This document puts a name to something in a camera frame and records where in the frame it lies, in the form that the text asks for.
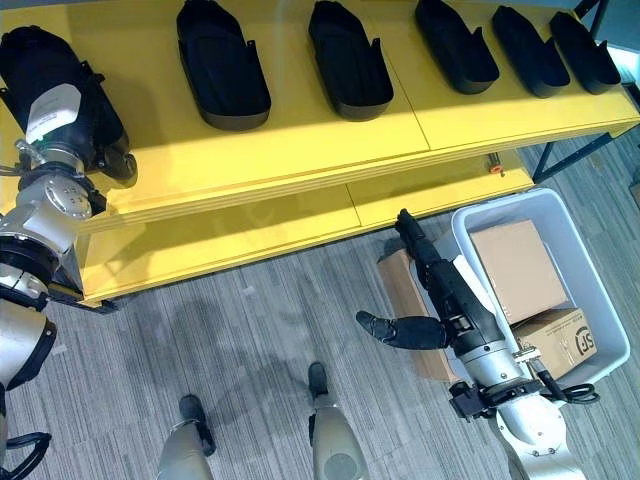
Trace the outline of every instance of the black robotic finger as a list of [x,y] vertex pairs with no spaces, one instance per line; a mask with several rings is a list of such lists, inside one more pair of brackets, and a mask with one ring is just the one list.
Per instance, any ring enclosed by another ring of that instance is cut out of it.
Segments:
[[427,240],[418,221],[407,211],[400,210],[395,223],[395,229],[407,246],[409,255],[424,267],[441,260],[440,254],[429,240]]
[[324,365],[320,362],[314,362],[309,366],[309,391],[313,400],[320,395],[326,395],[329,393],[327,388],[327,372],[324,369]]
[[407,350],[437,350],[448,345],[447,333],[436,318],[378,318],[360,311],[356,320],[369,334],[385,345]]

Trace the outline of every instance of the printed logo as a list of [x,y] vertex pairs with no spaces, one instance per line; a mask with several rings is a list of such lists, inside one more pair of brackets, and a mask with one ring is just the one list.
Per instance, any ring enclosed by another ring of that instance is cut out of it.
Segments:
[[576,332],[576,347],[580,355],[584,355],[595,347],[589,327],[580,327]]

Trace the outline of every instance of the white sticker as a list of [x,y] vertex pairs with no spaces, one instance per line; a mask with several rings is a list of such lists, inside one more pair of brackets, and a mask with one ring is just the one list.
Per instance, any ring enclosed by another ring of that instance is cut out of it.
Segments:
[[480,279],[471,269],[471,265],[469,265],[467,259],[462,255],[458,255],[453,259],[453,266],[456,267],[456,270],[458,270],[460,276],[464,279],[465,282],[467,282],[467,285],[469,285],[471,291],[475,294],[478,300],[480,300],[482,306],[489,310],[492,315],[495,315],[496,307],[491,301],[491,297],[482,286],[482,283],[480,283]]
[[31,104],[25,134],[28,143],[42,140],[47,133],[76,121],[80,109],[80,91],[63,83],[40,95]]
[[67,346],[63,343],[62,345],[58,345],[57,347],[54,347],[51,349],[51,355],[60,355],[61,353],[64,353],[67,351]]
[[247,288],[243,288],[242,290],[240,290],[240,292],[243,296],[248,297],[256,293],[256,289],[252,285],[249,285]]

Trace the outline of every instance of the robot leg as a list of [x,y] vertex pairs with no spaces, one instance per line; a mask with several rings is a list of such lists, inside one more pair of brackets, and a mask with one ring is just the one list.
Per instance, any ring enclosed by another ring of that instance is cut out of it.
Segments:
[[213,480],[206,457],[216,447],[198,397],[183,397],[180,413],[183,421],[164,444],[157,480]]
[[309,390],[316,410],[309,418],[315,480],[368,480],[369,472],[358,440],[329,395],[321,363],[309,367]]

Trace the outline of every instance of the shelf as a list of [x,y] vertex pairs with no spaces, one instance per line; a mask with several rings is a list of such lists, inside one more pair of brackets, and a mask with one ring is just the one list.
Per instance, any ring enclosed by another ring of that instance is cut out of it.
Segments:
[[501,159],[504,177],[478,157],[81,237],[86,303],[380,228],[403,207],[426,215],[532,186],[515,152]]
[[[176,15],[183,3],[114,0],[8,10],[0,17],[3,31],[37,24],[64,37],[106,77],[103,87],[127,129],[139,174],[128,189],[93,177],[108,192],[109,210],[87,224],[91,231],[131,223],[129,217],[147,222],[152,216],[145,214],[157,209],[167,218],[201,201],[207,209],[255,201],[264,198],[256,194],[263,189],[270,189],[270,197],[295,193],[288,185],[301,176],[322,178],[333,169],[428,149],[392,72],[396,97],[385,115],[347,122],[332,111],[307,31],[313,0],[261,0],[258,8],[255,2],[224,1],[245,38],[256,41],[272,108],[266,124],[253,131],[207,125],[178,55]],[[368,27],[360,2],[345,6]],[[3,150],[11,152],[22,135],[6,108],[0,110]],[[3,208],[14,200],[10,185]]]
[[[533,96],[519,80],[493,32],[491,18],[499,4],[449,3],[471,31],[482,27],[500,70],[500,78],[481,94],[463,95],[447,84],[416,26],[415,1],[366,2],[369,17],[383,39],[432,151],[487,141],[542,143],[556,136],[609,130],[616,133],[638,124],[638,111],[620,85],[602,95],[592,95],[570,72],[571,83],[557,95],[546,99]],[[557,8],[516,8],[543,40],[551,36],[549,21]]]
[[[182,0],[112,0],[3,11],[0,29],[38,24],[66,38],[106,76],[104,88],[128,130],[139,165],[135,186],[92,178],[107,212],[83,233],[262,202],[350,182],[431,167],[517,146],[610,131],[640,122],[621,88],[592,96],[577,82],[550,99],[526,93],[493,36],[501,71],[485,93],[461,95],[445,83],[414,25],[415,1],[347,0],[370,39],[380,36],[395,90],[370,122],[332,112],[307,31],[313,0],[225,0],[255,39],[273,107],[255,131],[216,130],[199,117],[177,52]],[[456,4],[470,27],[488,26],[497,5]],[[539,26],[554,9],[522,7]],[[21,136],[0,107],[2,160]],[[0,179],[0,209],[14,205],[15,179]]]

